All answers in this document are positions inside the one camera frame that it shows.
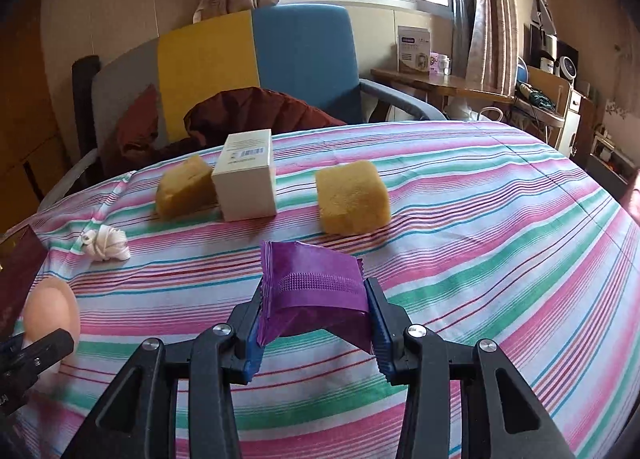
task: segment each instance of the dark red book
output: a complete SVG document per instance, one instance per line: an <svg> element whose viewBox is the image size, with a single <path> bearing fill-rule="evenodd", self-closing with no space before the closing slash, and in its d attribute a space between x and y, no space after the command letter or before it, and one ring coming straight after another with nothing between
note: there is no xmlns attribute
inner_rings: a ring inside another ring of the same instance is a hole
<svg viewBox="0 0 640 459"><path fill-rule="evenodd" d="M47 253L30 226L0 244L0 342L14 332L15 322Z"/></svg>

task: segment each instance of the yellow sponge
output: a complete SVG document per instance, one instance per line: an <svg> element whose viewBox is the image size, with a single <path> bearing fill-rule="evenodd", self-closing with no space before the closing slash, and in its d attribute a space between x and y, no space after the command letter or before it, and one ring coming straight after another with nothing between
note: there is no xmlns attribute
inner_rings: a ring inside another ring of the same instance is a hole
<svg viewBox="0 0 640 459"><path fill-rule="evenodd" d="M216 203L211 167L199 155L167 170L156 191L156 212L161 219L192 213Z"/></svg>
<svg viewBox="0 0 640 459"><path fill-rule="evenodd" d="M316 188L325 233L359 235L391 220L389 194L370 161L318 170Z"/></svg>

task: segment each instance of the purple wrapper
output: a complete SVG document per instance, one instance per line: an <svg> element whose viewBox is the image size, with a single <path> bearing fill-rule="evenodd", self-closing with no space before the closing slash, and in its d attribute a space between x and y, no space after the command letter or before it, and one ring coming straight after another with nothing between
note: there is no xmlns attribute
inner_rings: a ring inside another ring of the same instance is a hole
<svg viewBox="0 0 640 459"><path fill-rule="evenodd" d="M258 344L326 329L371 353L361 262L299 242L260 245L262 310Z"/></svg>

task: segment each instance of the chair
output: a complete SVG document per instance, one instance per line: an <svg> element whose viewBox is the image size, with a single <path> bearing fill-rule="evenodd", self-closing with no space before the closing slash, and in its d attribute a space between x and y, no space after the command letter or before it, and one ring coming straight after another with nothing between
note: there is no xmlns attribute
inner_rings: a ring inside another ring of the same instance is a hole
<svg viewBox="0 0 640 459"><path fill-rule="evenodd" d="M91 100L74 106L83 118L77 119L80 144L93 143L93 148L38 211L62 199L87 168L105 157L118 119L150 84L160 96L156 148L187 137L183 119L194 105L242 87L290 94L348 124L364 121L360 92L415 119L445 119L434 106L358 77L351 22L340 6L289 4L228 14L150 40L101 70L93 57L82 67L88 68L83 74L91 82ZM93 122L95 141L87 140L86 118Z"/></svg>

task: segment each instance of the wooden table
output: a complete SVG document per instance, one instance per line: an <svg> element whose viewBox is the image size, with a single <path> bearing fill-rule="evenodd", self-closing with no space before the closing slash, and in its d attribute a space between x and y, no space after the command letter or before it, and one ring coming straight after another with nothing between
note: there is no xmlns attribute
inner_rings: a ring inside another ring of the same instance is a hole
<svg viewBox="0 0 640 459"><path fill-rule="evenodd" d="M428 94L428 102L443 110L450 96L459 96L473 100L486 100L497 103L513 103L513 96L501 94L493 87L478 86L458 76L444 74L407 74L386 69L372 69L374 79L382 84L402 84L414 89L424 90ZM388 103L378 102L369 121L385 121L388 113Z"/></svg>

